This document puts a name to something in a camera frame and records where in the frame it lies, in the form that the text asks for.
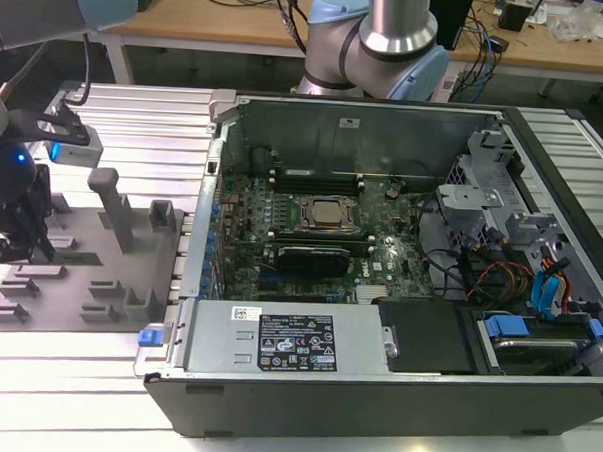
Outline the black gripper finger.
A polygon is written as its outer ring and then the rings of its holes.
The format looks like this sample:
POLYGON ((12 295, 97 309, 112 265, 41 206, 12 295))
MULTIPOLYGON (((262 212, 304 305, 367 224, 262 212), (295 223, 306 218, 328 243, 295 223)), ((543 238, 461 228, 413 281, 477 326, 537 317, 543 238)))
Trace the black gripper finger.
POLYGON ((23 236, 32 249, 37 249, 48 262, 53 260, 55 249, 48 238, 46 219, 52 215, 50 169, 37 163, 35 178, 19 197, 18 212, 23 236))
POLYGON ((0 238, 0 264, 29 260, 33 253, 33 245, 28 242, 8 242, 0 238))

